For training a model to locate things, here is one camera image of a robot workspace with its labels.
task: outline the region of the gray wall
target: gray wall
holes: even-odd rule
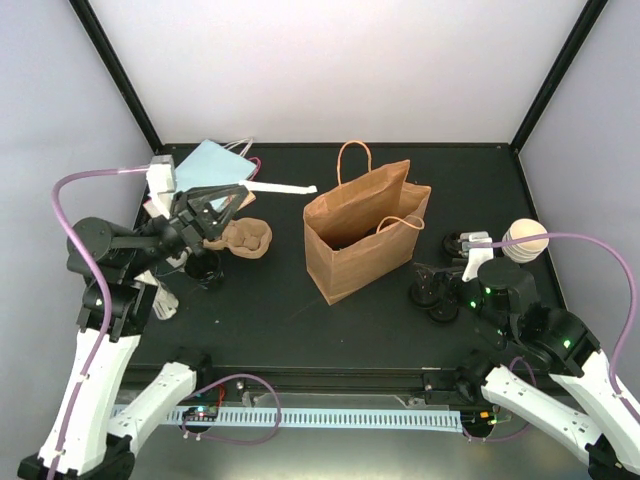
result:
[[[550,231],[591,234],[640,272],[640,2],[609,2],[525,146],[525,171]],[[629,307],[624,274],[598,247],[551,246],[569,307],[611,355]],[[620,375],[640,396],[636,328]]]
[[[151,151],[65,0],[0,2],[0,478],[51,429],[69,376],[82,280],[66,271],[49,194],[80,170],[137,165]],[[131,224],[142,178],[63,191],[72,221]]]

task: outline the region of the paper bag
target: paper bag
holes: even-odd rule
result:
[[[340,161],[352,143],[365,148],[369,173],[343,184]],[[305,207],[307,271],[329,305],[413,257],[431,187],[406,183],[409,165],[404,160],[371,170],[367,146],[347,142],[338,155],[338,186]]]

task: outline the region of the black cup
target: black cup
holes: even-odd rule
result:
[[[205,290],[214,290],[222,285],[224,273],[218,252],[205,251],[203,255],[189,255],[184,264],[184,273],[193,278]]]

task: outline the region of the black frame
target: black frame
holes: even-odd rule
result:
[[[100,25],[100,22],[91,7],[90,0],[69,0],[69,3],[76,12],[78,19],[84,26],[89,38],[100,55],[100,58],[107,67],[107,70],[120,91],[125,103],[129,107],[133,117],[138,123],[142,133],[147,139],[152,151],[155,154],[171,153],[172,147],[175,148],[175,145],[164,144],[158,136],[151,119],[147,115],[142,102],[140,101],[122,64],[120,63],[115,50]],[[578,17],[553,66],[540,87],[540,90],[518,128],[516,135],[508,145],[513,161],[517,165],[520,173],[521,183],[527,197],[530,211],[535,219],[537,219],[538,216],[524,176],[519,154],[607,3],[608,0],[586,1],[580,16]],[[308,147],[317,146],[317,144],[302,145]],[[455,143],[423,145],[462,146],[462,144]],[[553,280],[558,292],[558,298],[560,298],[561,302],[564,303],[551,258],[548,254],[546,254],[545,257],[549,270],[553,273]],[[220,371],[216,373],[221,376],[224,374],[236,373],[225,371],[224,368],[218,370]],[[148,370],[144,368],[136,369],[134,371],[127,370],[123,379],[123,385],[125,388],[144,388],[157,373],[157,368],[154,367],[150,367]],[[279,389],[288,392],[304,391],[319,393],[348,392],[408,394],[416,392],[416,390],[421,390],[423,386],[422,383],[424,381],[420,372],[397,372],[388,370],[368,372],[354,371],[351,375],[345,375],[345,372],[336,374],[336,372],[332,371],[300,372],[299,374],[292,374],[291,371],[280,371],[278,368],[271,368],[268,371],[252,369],[252,373],[263,376],[274,385],[277,385]],[[443,374],[450,375],[451,372],[443,372]],[[540,376],[538,378],[538,381],[542,383],[542,385],[540,385],[541,389],[550,394],[561,394],[558,388],[556,388],[557,385],[552,382],[547,382],[547,380],[547,376]]]

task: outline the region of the black table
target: black table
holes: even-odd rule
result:
[[[193,145],[170,146],[176,163]],[[339,145],[262,145],[251,149],[262,160],[256,180],[336,185]],[[442,238],[453,231],[487,230],[501,238],[511,222],[535,217],[517,156],[506,145],[373,145],[374,167],[411,159],[408,181],[433,187],[414,260],[450,265]],[[366,171],[359,147],[349,147],[343,178]],[[225,284],[200,290],[184,274],[167,283],[181,302],[169,321],[150,321],[125,382],[149,381],[176,347],[208,352],[218,374],[265,376],[281,390],[390,392],[421,388],[422,374],[452,371],[486,341],[463,311],[451,325],[438,326],[407,297],[408,263],[329,307],[306,272],[302,210],[313,196],[259,193],[238,217],[260,218],[273,230],[267,254],[246,260],[223,252]],[[548,256],[526,266],[545,303],[563,304]],[[508,352],[505,361],[511,358]]]

